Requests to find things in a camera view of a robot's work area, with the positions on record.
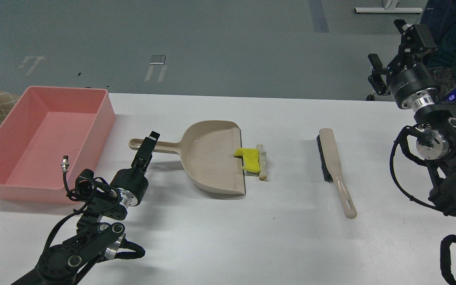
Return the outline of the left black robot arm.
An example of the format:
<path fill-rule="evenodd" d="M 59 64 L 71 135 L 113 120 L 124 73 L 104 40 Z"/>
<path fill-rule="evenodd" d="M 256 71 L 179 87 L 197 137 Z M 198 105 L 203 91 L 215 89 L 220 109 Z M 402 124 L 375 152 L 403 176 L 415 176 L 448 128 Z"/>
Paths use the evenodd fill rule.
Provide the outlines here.
<path fill-rule="evenodd" d="M 145 175 L 159 137 L 154 131 L 145 137 L 130 168 L 119 170 L 110 183 L 84 169 L 69 188 L 68 157 L 63 157 L 66 196 L 83 205 L 53 227 L 37 264 L 15 285 L 77 285 L 98 263 L 145 255 L 143 247 L 127 240 L 122 221 L 146 193 Z"/>

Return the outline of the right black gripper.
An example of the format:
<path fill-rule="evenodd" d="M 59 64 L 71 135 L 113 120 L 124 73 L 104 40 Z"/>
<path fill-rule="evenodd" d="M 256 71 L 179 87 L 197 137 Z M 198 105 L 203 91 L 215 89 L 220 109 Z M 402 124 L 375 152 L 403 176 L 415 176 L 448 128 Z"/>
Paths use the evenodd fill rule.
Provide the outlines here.
<path fill-rule="evenodd" d="M 423 58 L 437 51 L 437 45 L 425 24 L 408 24 L 394 20 L 401 35 L 397 55 L 387 67 L 378 54 L 369 54 L 372 73 L 368 77 L 376 95 L 391 94 L 398 108 L 420 110 L 435 105 L 438 84 L 431 71 L 422 63 Z"/>

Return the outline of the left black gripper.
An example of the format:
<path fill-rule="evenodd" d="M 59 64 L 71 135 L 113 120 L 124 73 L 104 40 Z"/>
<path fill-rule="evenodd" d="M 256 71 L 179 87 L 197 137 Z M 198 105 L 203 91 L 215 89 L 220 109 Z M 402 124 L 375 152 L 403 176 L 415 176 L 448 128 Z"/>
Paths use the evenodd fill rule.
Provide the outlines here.
<path fill-rule="evenodd" d="M 152 131 L 143 140 L 131 140 L 132 148 L 137 150 L 131 168 L 119 170 L 110 183 L 121 194 L 121 205 L 129 207 L 141 203 L 149 185 L 145 174 L 159 137 L 159 133 Z"/>

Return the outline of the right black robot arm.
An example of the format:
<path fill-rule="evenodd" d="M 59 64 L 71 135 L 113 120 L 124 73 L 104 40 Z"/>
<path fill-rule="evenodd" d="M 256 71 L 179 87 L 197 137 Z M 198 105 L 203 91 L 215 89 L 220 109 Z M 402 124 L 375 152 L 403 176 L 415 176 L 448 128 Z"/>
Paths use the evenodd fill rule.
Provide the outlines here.
<path fill-rule="evenodd" d="M 413 126 L 402 128 L 390 155 L 390 172 L 396 185 L 394 156 L 398 146 L 402 153 L 428 170 L 432 189 L 430 204 L 405 193 L 409 200 L 422 206 L 456 217 L 456 88 L 439 94 L 439 85 L 423 58 L 436 51 L 429 29 L 423 24 L 394 21 L 401 35 L 398 53 L 383 66 L 377 54 L 369 54 L 372 74 L 369 83 L 376 95 L 391 95 L 400 109 L 414 111 Z M 456 285 L 451 272 L 451 245 L 456 235 L 448 235 L 440 245 L 440 270 L 449 285 Z"/>

